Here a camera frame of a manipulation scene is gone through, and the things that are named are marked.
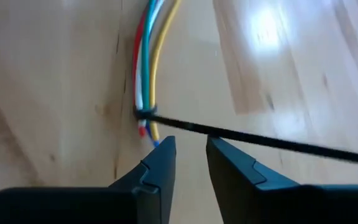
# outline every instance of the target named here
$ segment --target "red wire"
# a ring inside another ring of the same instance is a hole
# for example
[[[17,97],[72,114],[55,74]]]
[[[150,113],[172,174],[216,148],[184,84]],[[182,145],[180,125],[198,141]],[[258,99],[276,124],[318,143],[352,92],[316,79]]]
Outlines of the red wire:
[[[143,12],[142,17],[140,18],[140,22],[137,25],[136,29],[136,36],[135,36],[135,44],[134,44],[134,51],[132,53],[132,84],[134,89],[134,106],[135,106],[135,98],[136,98],[136,64],[137,64],[137,56],[139,53],[139,47],[140,47],[140,41],[142,40],[142,34],[144,30],[144,22],[147,12],[147,6],[146,9]],[[144,137],[146,134],[146,130],[144,127],[139,127],[139,134],[140,136]]]

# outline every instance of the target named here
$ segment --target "yellow wire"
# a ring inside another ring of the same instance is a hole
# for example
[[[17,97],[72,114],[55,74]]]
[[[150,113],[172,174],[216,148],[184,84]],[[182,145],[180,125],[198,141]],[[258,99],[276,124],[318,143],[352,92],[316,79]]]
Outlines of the yellow wire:
[[[153,52],[152,67],[151,67],[151,73],[150,73],[150,108],[153,108],[155,106],[155,77],[157,75],[157,67],[158,67],[158,61],[160,58],[162,44],[164,43],[165,36],[167,36],[167,32],[171,26],[173,17],[175,16],[175,14],[177,12],[180,3],[181,3],[181,0],[175,1],[171,11],[169,12],[168,18],[162,27],[161,33],[157,39],[157,45],[155,46],[155,49]],[[151,122],[150,129],[152,132],[153,140],[158,141],[160,139],[160,135],[158,133],[157,124],[155,122]]]

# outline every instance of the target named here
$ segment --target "wire bundle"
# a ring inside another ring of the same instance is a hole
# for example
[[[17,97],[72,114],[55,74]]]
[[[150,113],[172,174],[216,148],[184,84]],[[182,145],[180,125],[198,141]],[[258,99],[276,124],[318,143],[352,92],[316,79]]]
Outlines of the wire bundle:
[[[170,11],[165,21],[162,31],[158,37],[157,45],[153,53],[153,60],[150,74],[149,45],[150,34],[155,20],[160,12],[165,0],[150,0],[137,26],[134,51],[132,56],[132,79],[134,86],[134,105],[136,110],[149,110],[155,107],[155,77],[157,74],[158,60],[163,41],[168,28],[173,20],[179,3],[176,0],[175,5]],[[159,144],[159,133],[157,125],[146,120],[138,121],[139,134],[143,137],[147,133],[153,141],[155,147]]]

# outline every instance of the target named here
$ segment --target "white wire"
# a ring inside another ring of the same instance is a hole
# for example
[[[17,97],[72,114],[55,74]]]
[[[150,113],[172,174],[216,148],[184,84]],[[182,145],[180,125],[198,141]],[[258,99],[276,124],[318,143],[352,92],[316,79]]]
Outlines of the white wire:
[[[147,32],[148,35],[150,35],[154,22],[157,19],[158,13],[161,10],[161,7],[163,5],[165,0],[159,0],[157,4],[155,5],[152,17],[150,18],[150,26],[149,30]],[[143,98],[142,98],[142,61],[141,61],[141,55],[142,55],[142,47],[139,47],[139,51],[137,53],[137,61],[136,61],[136,83],[135,83],[135,106],[137,110],[143,109]],[[146,120],[140,120],[137,123],[138,127],[146,127]]]

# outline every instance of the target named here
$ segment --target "green wire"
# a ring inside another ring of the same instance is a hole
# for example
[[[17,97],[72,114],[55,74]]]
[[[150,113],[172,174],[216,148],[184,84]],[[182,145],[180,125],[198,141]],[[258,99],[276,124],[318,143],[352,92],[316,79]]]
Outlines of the green wire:
[[[150,109],[150,59],[149,59],[149,29],[150,21],[154,11],[156,0],[149,1],[149,10],[145,18],[142,41],[142,94],[143,94],[143,109]]]

